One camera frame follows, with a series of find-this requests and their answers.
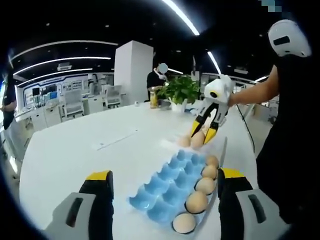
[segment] brown egg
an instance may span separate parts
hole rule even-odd
[[[213,165],[208,165],[206,166],[203,170],[202,170],[202,173],[201,175],[203,177],[207,177],[207,178],[211,178],[211,179],[216,179],[217,177],[217,174],[218,174],[218,170],[215,166]]]
[[[176,216],[173,220],[173,229],[180,234],[192,232],[196,227],[196,219],[190,213],[182,213]]]
[[[183,136],[178,140],[178,145],[184,148],[190,147],[191,138],[189,136]]]
[[[193,137],[191,138],[191,147],[193,149],[201,148],[205,142],[205,134],[202,131],[198,131]]]
[[[201,128],[202,132],[204,133],[204,135],[207,134],[208,130],[209,130],[209,127],[208,126],[204,126]]]
[[[199,214],[206,210],[208,206],[208,198],[201,191],[193,192],[186,200],[185,207],[191,214]]]
[[[210,177],[201,178],[195,185],[195,190],[204,193],[205,195],[210,195],[215,190],[216,183]]]
[[[217,158],[216,156],[214,156],[214,155],[209,155],[209,156],[207,156],[207,157],[205,158],[205,163],[206,163],[207,165],[213,165],[213,166],[215,166],[216,168],[219,167],[219,160],[218,160],[218,158]]]

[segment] desk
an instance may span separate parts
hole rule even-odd
[[[160,145],[173,133],[190,130],[194,116],[150,109],[149,103],[98,112],[36,132],[26,150],[20,178],[22,207],[39,229],[52,220],[52,212],[71,192],[77,192],[92,172],[110,169],[114,176],[113,238],[115,240],[179,240],[185,236],[163,231],[127,202],[138,187],[175,153]],[[101,140],[132,136],[99,151]],[[218,134],[227,136],[224,167],[243,172],[256,188],[255,155],[236,107]],[[197,240],[220,239],[219,201],[216,200]]]

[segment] wire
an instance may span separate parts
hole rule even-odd
[[[256,152],[255,141],[254,141],[254,138],[253,138],[252,135],[251,135],[251,132],[250,132],[249,127],[248,127],[248,125],[247,125],[247,121],[246,121],[244,115],[242,114],[242,112],[241,112],[238,104],[236,104],[236,107],[238,108],[239,113],[240,113],[240,115],[241,115],[241,117],[242,117],[242,120],[243,120],[243,122],[244,122],[244,124],[245,124],[246,130],[248,131],[248,133],[249,133],[249,135],[250,135],[250,138],[251,138],[251,141],[252,141],[253,152],[255,153],[255,152]]]

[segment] person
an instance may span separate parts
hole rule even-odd
[[[166,75],[161,73],[163,71],[160,71],[160,68],[162,67],[162,64],[163,63],[159,63],[158,66],[155,67],[152,70],[152,72],[150,72],[148,74],[148,77],[146,79],[146,89],[147,89],[147,92],[148,92],[148,100],[150,100],[150,90],[149,90],[149,88],[163,86],[165,84],[165,82],[166,82],[166,79],[167,79]]]
[[[20,126],[15,119],[15,109],[17,107],[15,82],[13,72],[9,71],[8,76],[3,81],[4,95],[0,110],[3,112],[4,139],[7,142],[17,165],[17,175],[20,175],[21,165],[25,154],[25,146],[20,136]]]
[[[277,119],[256,158],[257,181],[259,188],[279,206],[281,218],[289,224],[299,218],[314,192],[311,179],[306,183],[299,172],[302,166],[299,160],[306,158],[308,150],[301,142],[307,138],[303,136],[307,131],[298,126],[305,115],[299,104],[308,99],[308,89],[302,90],[301,86],[306,74],[311,73],[312,52],[306,36],[291,20],[276,22],[268,37],[277,58],[267,80],[232,94],[228,104],[230,107],[259,104],[279,95]]]

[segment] hand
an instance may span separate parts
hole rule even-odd
[[[236,105],[236,104],[238,104],[238,102],[237,102],[237,94],[231,94],[230,98],[229,98],[229,101],[228,101],[228,106],[232,107],[233,105]]]
[[[155,86],[155,87],[154,87],[154,90],[155,90],[155,91],[158,91],[158,90],[162,89],[163,87],[164,87],[164,86]]]

